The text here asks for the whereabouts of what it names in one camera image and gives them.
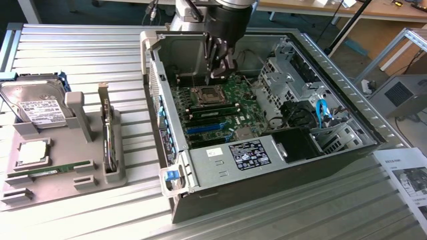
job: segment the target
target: hard drive label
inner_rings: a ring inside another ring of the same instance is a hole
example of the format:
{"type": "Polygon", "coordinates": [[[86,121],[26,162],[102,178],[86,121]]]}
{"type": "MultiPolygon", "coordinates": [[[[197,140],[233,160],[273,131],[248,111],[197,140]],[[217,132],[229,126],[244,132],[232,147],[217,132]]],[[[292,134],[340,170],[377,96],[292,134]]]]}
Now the hard drive label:
{"type": "Polygon", "coordinates": [[[228,147],[235,164],[241,171],[272,163],[260,140],[237,143],[228,147]]]}
{"type": "Polygon", "coordinates": [[[34,125],[65,122],[65,116],[56,99],[21,101],[18,105],[34,125]]]}

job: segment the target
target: green motherboard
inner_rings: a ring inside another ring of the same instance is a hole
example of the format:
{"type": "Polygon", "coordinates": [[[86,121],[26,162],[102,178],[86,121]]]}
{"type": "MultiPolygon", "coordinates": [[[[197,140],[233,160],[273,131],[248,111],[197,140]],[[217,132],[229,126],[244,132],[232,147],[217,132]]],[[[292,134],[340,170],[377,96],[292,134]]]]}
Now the green motherboard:
{"type": "Polygon", "coordinates": [[[189,85],[170,84],[170,92],[191,149],[260,136],[264,114],[240,75],[231,75],[223,84],[189,85]]]}

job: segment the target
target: floor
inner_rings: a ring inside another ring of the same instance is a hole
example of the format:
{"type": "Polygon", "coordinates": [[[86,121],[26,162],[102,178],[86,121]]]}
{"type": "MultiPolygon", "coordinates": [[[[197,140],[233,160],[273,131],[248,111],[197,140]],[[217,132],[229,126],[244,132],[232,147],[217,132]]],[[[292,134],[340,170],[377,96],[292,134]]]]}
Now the floor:
{"type": "MultiPolygon", "coordinates": [[[[89,0],[74,0],[77,12],[68,11],[65,0],[34,0],[34,5],[40,14],[40,19],[44,24],[72,24],[72,25],[140,25],[144,18],[146,4],[100,1],[100,7],[94,7],[89,0]]],[[[312,39],[317,39],[331,17],[315,15],[291,15],[288,13],[276,13],[275,21],[268,20],[268,13],[257,11],[251,18],[249,27],[257,28],[296,28],[305,32],[312,39]]],[[[154,24],[164,25],[172,21],[172,16],[161,10],[154,19],[154,24]]],[[[0,37],[5,33],[5,28],[9,22],[25,23],[25,17],[16,0],[0,1],[0,37]]],[[[332,42],[339,29],[329,25],[317,44],[325,48],[332,42]]],[[[337,48],[331,57],[339,68],[349,78],[357,76],[367,64],[371,62],[367,56],[360,55],[344,44],[337,48]]],[[[376,81],[379,86],[388,76],[379,68],[373,69],[365,79],[376,81]]],[[[419,113],[419,116],[425,119],[427,114],[419,113]]],[[[399,122],[399,127],[404,135],[415,146],[424,147],[423,136],[425,136],[427,127],[421,124],[413,124],[405,120],[399,122]]]]}

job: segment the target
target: aluminum profile table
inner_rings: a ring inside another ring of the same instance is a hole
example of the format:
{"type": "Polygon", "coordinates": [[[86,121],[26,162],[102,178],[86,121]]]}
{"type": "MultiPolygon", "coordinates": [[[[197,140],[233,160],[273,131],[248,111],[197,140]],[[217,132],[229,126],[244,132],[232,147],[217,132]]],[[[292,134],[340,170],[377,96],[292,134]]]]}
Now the aluminum profile table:
{"type": "Polygon", "coordinates": [[[397,36],[395,36],[393,40],[388,43],[384,50],[377,54],[376,58],[367,65],[363,72],[353,79],[353,84],[359,84],[372,69],[379,65],[380,61],[388,55],[388,53],[393,50],[397,44],[408,39],[412,43],[415,43],[424,52],[427,52],[427,29],[425,28],[404,28],[397,36]]]}
{"type": "MultiPolygon", "coordinates": [[[[0,212],[0,239],[425,239],[413,215],[371,158],[333,176],[209,215],[170,224],[157,178],[158,159],[142,91],[141,26],[24,25],[6,32],[5,66],[17,73],[66,72],[85,111],[100,107],[97,83],[121,111],[128,185],[0,212]]],[[[0,164],[14,116],[0,114],[0,164]]]]}

